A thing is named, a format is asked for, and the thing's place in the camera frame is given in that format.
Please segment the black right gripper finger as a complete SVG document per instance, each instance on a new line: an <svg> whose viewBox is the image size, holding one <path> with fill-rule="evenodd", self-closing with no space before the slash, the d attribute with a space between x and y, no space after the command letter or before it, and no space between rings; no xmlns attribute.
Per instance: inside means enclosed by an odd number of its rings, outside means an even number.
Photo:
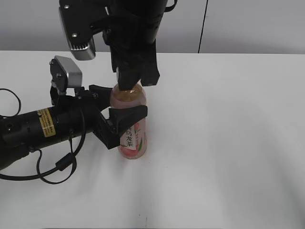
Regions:
<svg viewBox="0 0 305 229"><path fill-rule="evenodd" d="M157 62L147 62L142 67L142 86L156 86L160 78Z"/></svg>
<svg viewBox="0 0 305 229"><path fill-rule="evenodd" d="M117 67L117 82L121 91L131 90L141 79L140 65L119 65Z"/></svg>

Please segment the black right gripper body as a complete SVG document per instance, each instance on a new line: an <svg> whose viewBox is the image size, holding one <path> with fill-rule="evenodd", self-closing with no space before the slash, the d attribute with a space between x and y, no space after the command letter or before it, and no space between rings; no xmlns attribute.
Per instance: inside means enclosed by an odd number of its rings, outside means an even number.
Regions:
<svg viewBox="0 0 305 229"><path fill-rule="evenodd" d="M89 58L95 57L94 35L102 33L116 73L157 73L156 36L163 15L177 1L91 0L89 2Z"/></svg>

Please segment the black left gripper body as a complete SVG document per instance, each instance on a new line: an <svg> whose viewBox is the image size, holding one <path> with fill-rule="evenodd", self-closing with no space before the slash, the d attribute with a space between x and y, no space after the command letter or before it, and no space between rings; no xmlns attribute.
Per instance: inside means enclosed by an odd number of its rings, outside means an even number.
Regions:
<svg viewBox="0 0 305 229"><path fill-rule="evenodd" d="M111 122L94 104L93 95L84 88L74 89L75 96L58 95L55 88L51 88L50 114L54 123L56 135L51 137L54 144L93 133L108 149L112 139Z"/></svg>

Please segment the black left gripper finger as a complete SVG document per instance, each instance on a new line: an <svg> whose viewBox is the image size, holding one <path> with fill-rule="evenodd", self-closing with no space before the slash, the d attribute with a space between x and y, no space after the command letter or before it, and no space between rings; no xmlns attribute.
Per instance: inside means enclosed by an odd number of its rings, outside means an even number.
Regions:
<svg viewBox="0 0 305 229"><path fill-rule="evenodd" d="M148 115L148 107L140 105L124 109L109 109L109 120L113 131L110 146L119 146L121 136Z"/></svg>
<svg viewBox="0 0 305 229"><path fill-rule="evenodd" d="M89 86L89 91L93 95L94 104L100 112L110 107L112 88L92 84Z"/></svg>

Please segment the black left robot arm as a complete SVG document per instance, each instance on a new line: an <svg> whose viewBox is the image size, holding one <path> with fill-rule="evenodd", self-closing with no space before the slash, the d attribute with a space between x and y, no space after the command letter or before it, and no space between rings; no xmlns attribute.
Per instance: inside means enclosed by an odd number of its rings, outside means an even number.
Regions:
<svg viewBox="0 0 305 229"><path fill-rule="evenodd" d="M145 105L115 109L112 89L90 85L75 95L59 95L51 88L52 106L0 121L0 167L5 169L34 149L45 148L82 134L94 135L108 148L120 145L121 136L148 114Z"/></svg>

